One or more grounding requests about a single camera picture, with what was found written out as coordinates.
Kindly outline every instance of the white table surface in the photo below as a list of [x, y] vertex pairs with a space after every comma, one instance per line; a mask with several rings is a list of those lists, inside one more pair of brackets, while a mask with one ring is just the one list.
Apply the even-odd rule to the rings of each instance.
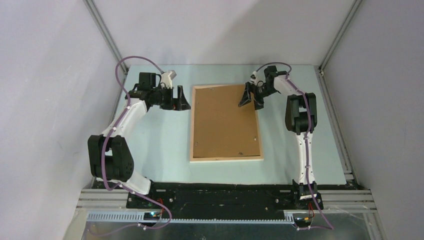
[[[257, 65], [164, 65], [164, 71], [175, 70], [177, 85], [182, 85], [191, 104], [192, 86], [244, 84]], [[318, 123], [313, 132], [312, 159], [316, 182], [346, 184], [336, 142], [324, 100], [312, 65], [294, 65], [291, 78], [305, 92], [313, 92], [317, 101]], [[139, 80], [139, 72], [157, 72], [150, 65], [132, 65], [125, 82], [127, 90]], [[261, 70], [258, 75], [263, 79]], [[125, 105], [124, 93], [117, 114]], [[216, 184], [292, 184], [298, 166], [298, 153], [292, 132], [285, 126], [287, 96], [275, 93], [264, 99], [258, 111], [262, 138], [263, 161], [190, 163], [189, 110], [169, 111], [153, 106], [126, 137], [135, 170], [156, 182]]]

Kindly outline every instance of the wooden frame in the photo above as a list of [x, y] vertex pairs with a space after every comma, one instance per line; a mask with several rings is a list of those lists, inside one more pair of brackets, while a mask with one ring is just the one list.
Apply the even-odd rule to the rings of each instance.
[[256, 125], [257, 125], [257, 140], [259, 141], [259, 155], [257, 156], [236, 156], [236, 157], [194, 157], [194, 132], [195, 132], [195, 102], [196, 90], [205, 88], [215, 88], [228, 86], [228, 84], [220, 85], [196, 85], [192, 87], [191, 93], [191, 120], [190, 120], [190, 162], [191, 163], [210, 163], [210, 162], [246, 162], [246, 161], [263, 161], [264, 152], [262, 149], [261, 131], [259, 128], [258, 111], [255, 111]]

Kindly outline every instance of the wall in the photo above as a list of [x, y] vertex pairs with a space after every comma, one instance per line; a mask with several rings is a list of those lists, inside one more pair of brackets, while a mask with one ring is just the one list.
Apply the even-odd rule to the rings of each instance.
[[353, 0], [95, 2], [122, 55], [165, 65], [318, 65]]
[[324, 77], [388, 239], [422, 239], [424, 1], [364, 1]]
[[83, 1], [0, 2], [0, 239], [62, 239], [109, 123], [115, 61]]

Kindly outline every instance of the brown board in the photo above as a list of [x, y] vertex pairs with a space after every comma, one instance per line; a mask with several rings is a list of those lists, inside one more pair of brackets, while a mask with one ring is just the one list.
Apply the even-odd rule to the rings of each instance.
[[255, 106], [238, 106], [244, 89], [244, 84], [193, 87], [190, 161], [263, 160]]

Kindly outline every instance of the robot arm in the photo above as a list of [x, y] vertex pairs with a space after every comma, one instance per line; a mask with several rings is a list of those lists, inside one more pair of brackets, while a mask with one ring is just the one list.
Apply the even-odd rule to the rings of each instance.
[[137, 161], [134, 162], [128, 148], [128, 139], [137, 122], [149, 111], [150, 107], [158, 105], [164, 110], [189, 110], [183, 87], [178, 86], [178, 96], [173, 98], [172, 79], [177, 74], [175, 71], [162, 73], [159, 85], [156, 86], [156, 74], [140, 72], [138, 84], [129, 91], [130, 105], [125, 106], [118, 117], [101, 133], [91, 135], [88, 139], [88, 154], [91, 174], [98, 179], [102, 178], [102, 147], [107, 134], [113, 129], [106, 144], [106, 152], [111, 155], [105, 156], [105, 168], [107, 180], [113, 183], [121, 183], [137, 193], [146, 195], [150, 189], [150, 180], [142, 176], [134, 169], [140, 169]]
[[314, 128], [317, 125], [317, 102], [315, 94], [305, 93], [312, 121], [310, 132], [308, 132], [307, 139], [305, 139], [309, 120], [307, 112], [300, 111], [300, 108], [306, 108], [306, 103], [299, 88], [291, 82], [286, 71], [277, 71], [275, 66], [268, 66], [264, 70], [264, 73], [265, 81], [262, 81], [257, 77], [257, 72], [253, 72], [250, 76], [250, 81], [245, 84], [244, 94], [238, 106], [241, 107], [250, 103], [252, 101], [251, 94], [254, 98], [256, 110], [264, 108], [264, 97], [277, 92], [287, 95], [285, 126], [287, 130], [293, 132], [296, 138], [299, 155], [299, 168], [293, 180], [293, 187], [297, 189], [295, 192], [298, 195], [298, 200], [312, 197], [306, 178], [306, 171], [308, 171], [309, 182], [314, 190], [315, 197], [317, 193], [317, 184], [315, 183], [314, 171], [312, 168], [312, 137]]

